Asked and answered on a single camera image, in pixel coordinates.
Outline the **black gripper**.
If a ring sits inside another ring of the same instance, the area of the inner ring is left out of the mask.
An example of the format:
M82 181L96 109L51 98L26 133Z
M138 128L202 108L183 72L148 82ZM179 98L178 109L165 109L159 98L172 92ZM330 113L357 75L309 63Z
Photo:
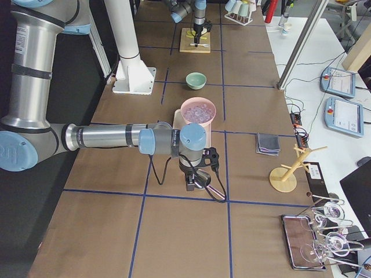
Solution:
M203 31L204 22L205 22L204 17L194 17L194 25L193 25L193 30L195 31L194 44L197 44L197 47L199 46L199 43L200 43L200 36Z
M185 175L185 188L186 191L193 191L196 189L201 189L200 187L195 185L195 174L197 170L203 170L206 167L206 162L204 158L199 159L197 161L186 161L185 158L179 159L179 167L180 170Z

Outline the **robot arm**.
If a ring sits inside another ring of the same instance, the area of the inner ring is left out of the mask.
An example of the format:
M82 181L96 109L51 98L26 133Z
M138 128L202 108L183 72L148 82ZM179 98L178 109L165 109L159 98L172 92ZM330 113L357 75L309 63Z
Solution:
M143 154L179 159L188 191L207 188L212 150L197 124L174 129L166 122L127 125L51 124L46 120L56 38L88 34L88 1L13 1L17 21L8 114L1 119L1 168L23 171L58 153L79 148L136 147Z
M165 6L170 11L170 16L175 23L179 23L188 14L193 14L194 25L193 30L195 34L194 44L198 46L200 43L202 31L206 24L205 14L207 2L205 0L195 1L177 1L177 0L162 0Z

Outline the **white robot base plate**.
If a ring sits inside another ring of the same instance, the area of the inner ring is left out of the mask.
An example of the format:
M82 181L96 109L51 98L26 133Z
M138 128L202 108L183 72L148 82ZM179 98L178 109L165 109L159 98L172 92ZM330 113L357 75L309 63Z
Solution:
M150 95L154 87L157 69L147 67L141 60L138 66L126 67L119 62L112 91L116 94Z

